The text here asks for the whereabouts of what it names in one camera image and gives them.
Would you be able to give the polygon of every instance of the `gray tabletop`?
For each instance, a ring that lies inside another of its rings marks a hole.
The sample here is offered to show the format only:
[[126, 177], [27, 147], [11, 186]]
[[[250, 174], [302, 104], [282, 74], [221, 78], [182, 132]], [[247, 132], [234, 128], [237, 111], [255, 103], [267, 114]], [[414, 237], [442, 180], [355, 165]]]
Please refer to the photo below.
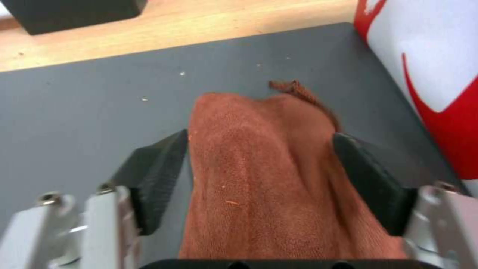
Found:
[[[456, 182], [379, 60], [341, 23], [0, 73], [0, 231], [46, 191], [83, 204], [132, 150], [186, 128], [199, 95], [264, 98], [275, 93], [271, 79], [298, 79], [347, 133]], [[181, 206], [169, 212], [176, 217], [164, 222], [176, 241], [150, 255], [177, 253], [192, 186], [181, 188], [173, 197]]]

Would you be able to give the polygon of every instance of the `cloth fold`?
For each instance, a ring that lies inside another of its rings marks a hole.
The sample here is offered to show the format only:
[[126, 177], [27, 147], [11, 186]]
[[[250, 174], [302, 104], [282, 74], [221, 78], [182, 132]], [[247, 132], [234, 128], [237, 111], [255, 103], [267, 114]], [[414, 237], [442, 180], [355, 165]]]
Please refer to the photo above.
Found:
[[404, 258], [348, 181], [333, 113], [299, 82], [210, 93], [190, 128], [194, 189], [180, 258]]

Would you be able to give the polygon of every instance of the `black object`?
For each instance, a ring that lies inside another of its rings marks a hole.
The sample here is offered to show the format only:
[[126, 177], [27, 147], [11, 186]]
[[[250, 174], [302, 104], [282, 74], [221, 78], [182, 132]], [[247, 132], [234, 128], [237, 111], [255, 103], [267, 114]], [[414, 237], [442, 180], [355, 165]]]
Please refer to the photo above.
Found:
[[371, 260], [161, 260], [141, 269], [438, 269], [438, 267], [405, 259]]
[[409, 158], [349, 135], [336, 133], [333, 142], [350, 182], [380, 224], [390, 235], [403, 235], [417, 189], [407, 188], [400, 179], [433, 180], [431, 175]]
[[111, 179], [130, 189], [140, 235], [156, 231], [166, 211], [187, 150], [187, 131], [136, 149]]
[[2, 0], [29, 34], [129, 19], [146, 0]]

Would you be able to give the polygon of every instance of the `wooden surface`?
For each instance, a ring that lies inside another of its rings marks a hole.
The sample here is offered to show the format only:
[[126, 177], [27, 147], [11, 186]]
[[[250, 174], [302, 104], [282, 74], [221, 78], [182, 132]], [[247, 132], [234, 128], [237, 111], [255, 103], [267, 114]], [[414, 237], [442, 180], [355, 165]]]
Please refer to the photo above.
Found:
[[351, 22], [357, 0], [149, 0], [133, 19], [37, 36], [0, 21], [0, 71]]

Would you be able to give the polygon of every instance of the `debris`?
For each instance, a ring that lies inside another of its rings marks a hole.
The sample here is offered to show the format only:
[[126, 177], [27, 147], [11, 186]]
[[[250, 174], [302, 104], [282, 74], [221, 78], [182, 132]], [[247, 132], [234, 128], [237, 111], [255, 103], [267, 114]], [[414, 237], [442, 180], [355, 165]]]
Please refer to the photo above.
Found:
[[233, 204], [233, 205], [240, 205], [238, 202], [234, 202], [234, 201], [226, 201], [226, 203], [230, 203], [230, 204]]

